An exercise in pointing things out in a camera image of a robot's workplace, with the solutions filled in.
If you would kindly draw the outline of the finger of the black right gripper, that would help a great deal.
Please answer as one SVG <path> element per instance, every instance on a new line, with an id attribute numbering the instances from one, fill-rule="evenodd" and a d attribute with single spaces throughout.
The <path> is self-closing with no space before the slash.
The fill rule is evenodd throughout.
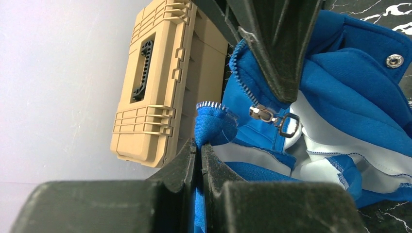
<path id="1" fill-rule="evenodd" d="M 295 102 L 322 1 L 229 0 L 227 5 L 271 92 L 280 102 Z"/>
<path id="2" fill-rule="evenodd" d="M 241 40 L 238 32 L 239 23 L 227 0 L 192 1 L 214 23 L 231 46 Z"/>

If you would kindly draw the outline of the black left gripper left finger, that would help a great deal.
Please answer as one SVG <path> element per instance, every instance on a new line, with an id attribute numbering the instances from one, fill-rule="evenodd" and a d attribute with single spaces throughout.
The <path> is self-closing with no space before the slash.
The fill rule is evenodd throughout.
<path id="1" fill-rule="evenodd" d="M 54 181 L 28 197 L 14 233 L 191 233 L 197 148 L 145 180 Z"/>

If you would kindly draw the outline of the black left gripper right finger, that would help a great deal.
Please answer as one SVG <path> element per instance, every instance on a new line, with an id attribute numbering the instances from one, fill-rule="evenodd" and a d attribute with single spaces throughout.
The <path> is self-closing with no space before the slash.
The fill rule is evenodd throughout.
<path id="1" fill-rule="evenodd" d="M 363 233 L 348 193 L 336 184 L 248 182 L 201 148 L 208 233 Z"/>

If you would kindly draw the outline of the blue zip jacket white lining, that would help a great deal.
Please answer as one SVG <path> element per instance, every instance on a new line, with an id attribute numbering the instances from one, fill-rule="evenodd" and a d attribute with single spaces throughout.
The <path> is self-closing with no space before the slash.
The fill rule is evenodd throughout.
<path id="1" fill-rule="evenodd" d="M 197 105 L 197 148 L 248 182 L 330 183 L 359 211 L 386 201 L 412 211 L 412 109 L 399 87 L 412 61 L 400 32 L 322 10 L 294 103 L 265 83 L 243 39 L 229 61 L 222 103 Z M 194 230 L 206 233 L 204 185 Z"/>

